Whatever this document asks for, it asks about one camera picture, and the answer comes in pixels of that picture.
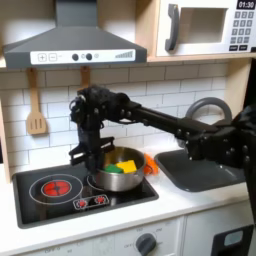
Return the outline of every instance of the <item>black stovetop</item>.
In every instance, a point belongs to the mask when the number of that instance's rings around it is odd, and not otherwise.
[[[18,226],[30,228],[155,200],[143,182],[127,192],[98,189],[83,166],[61,166],[14,175]]]

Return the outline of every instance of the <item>red knob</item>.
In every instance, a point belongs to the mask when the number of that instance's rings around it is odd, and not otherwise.
[[[105,202],[105,198],[103,196],[99,196],[96,198],[96,203],[103,204]]]
[[[86,206],[86,202],[84,200],[80,200],[79,202],[80,207]]]

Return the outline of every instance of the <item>range hood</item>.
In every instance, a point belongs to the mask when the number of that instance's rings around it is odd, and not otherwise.
[[[146,62],[147,50],[97,27],[97,0],[56,0],[56,28],[3,47],[7,68]]]

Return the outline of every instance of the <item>microwave keypad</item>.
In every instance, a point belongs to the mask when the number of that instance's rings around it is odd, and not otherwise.
[[[247,51],[253,24],[253,11],[236,11],[233,22],[229,51]]]

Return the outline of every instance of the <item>yellow toy food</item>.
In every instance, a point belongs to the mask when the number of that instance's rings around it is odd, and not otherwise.
[[[124,173],[136,172],[137,168],[133,160],[116,164],[117,167],[123,169]]]

